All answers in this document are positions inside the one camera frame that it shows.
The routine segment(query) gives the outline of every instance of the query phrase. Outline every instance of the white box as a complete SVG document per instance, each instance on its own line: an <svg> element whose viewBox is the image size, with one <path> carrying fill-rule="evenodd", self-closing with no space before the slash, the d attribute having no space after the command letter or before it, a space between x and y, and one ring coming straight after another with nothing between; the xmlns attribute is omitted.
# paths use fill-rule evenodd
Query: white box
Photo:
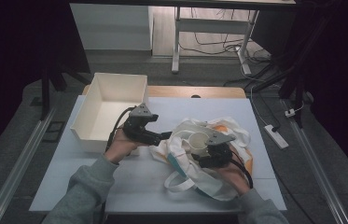
<svg viewBox="0 0 348 224"><path fill-rule="evenodd" d="M147 76L95 73L71 130L85 151L102 153L120 114L142 102L147 104Z"/></svg>

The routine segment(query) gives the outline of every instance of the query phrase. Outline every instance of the gray sleeve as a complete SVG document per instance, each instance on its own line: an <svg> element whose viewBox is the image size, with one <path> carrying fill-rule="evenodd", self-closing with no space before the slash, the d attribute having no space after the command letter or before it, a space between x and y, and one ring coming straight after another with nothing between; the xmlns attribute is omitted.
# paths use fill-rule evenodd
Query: gray sleeve
<svg viewBox="0 0 348 224"><path fill-rule="evenodd" d="M240 201L246 213L246 223L288 223L287 219L276 208L272 200L264 201L255 189L251 189L245 193L240 198Z"/></svg>
<svg viewBox="0 0 348 224"><path fill-rule="evenodd" d="M92 166L81 166L71 176L68 191L49 212L43 223L90 223L94 208L107 197L118 165L104 156Z"/></svg>

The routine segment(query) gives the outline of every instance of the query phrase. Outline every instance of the metal leg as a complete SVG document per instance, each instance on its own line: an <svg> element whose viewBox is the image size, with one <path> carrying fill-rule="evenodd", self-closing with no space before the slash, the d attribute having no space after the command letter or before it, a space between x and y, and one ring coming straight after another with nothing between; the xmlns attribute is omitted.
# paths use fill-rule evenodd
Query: metal leg
<svg viewBox="0 0 348 224"><path fill-rule="evenodd" d="M244 42L243 42L242 46L240 48L239 47L235 48L237 50L238 58L240 59L240 62L241 62L241 67L242 67L244 74L246 76L252 75L250 68L249 68L249 65L248 65L246 58L245 58L245 51L246 51L246 46L247 46L247 43L249 41L250 35L252 34L253 26L255 25L255 21L256 21L257 16L258 16L258 11L255 11L251 20L248 23L246 32L244 34Z"/></svg>
<svg viewBox="0 0 348 224"><path fill-rule="evenodd" d="M176 8L176 18L174 24L174 55L173 55L173 74L179 72L179 23L180 23L180 7Z"/></svg>

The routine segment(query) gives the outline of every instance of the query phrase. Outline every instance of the white table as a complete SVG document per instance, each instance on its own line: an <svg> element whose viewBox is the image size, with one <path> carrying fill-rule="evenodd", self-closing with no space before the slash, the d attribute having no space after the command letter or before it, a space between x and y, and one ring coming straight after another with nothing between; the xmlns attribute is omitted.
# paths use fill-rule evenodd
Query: white table
<svg viewBox="0 0 348 224"><path fill-rule="evenodd" d="M69 178L78 167L93 164L99 156L96 153L84 152L70 131L84 98L85 96L79 96L77 99L30 211L50 211L65 194ZM209 120L230 116L236 119L251 134L249 148L254 156L255 188L262 198L272 199L278 209L286 210L252 106L247 99L150 97L149 109L158 114L159 119L146 127L157 133L170 131L187 117ZM210 214L241 211L236 200L222 203L201 196L194 190L168 192L163 182L173 170L168 164L154 161L147 147L141 148L139 156L127 157L120 163L115 172L116 183L107 197L105 211L109 214Z"/></svg>

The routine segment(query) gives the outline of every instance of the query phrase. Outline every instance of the white cloth bag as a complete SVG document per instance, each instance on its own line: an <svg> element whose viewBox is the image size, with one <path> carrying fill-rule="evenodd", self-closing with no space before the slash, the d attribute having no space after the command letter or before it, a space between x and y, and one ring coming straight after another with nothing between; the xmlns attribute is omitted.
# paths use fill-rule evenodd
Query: white cloth bag
<svg viewBox="0 0 348 224"><path fill-rule="evenodd" d="M156 160L170 163L175 168L175 171L165 180L165 188L171 192L195 189L200 194L219 201L230 201L237 196L235 189L223 181L216 171L201 168L190 155L188 139L193 133L205 133L212 136L215 131L235 137L230 144L235 147L238 155L244 162L252 160L252 156L245 149L250 142L249 132L241 128L234 119L226 117L207 122L184 119L173 130L168 140L161 141L158 147L150 147ZM174 180L179 176L184 181L173 185Z"/></svg>

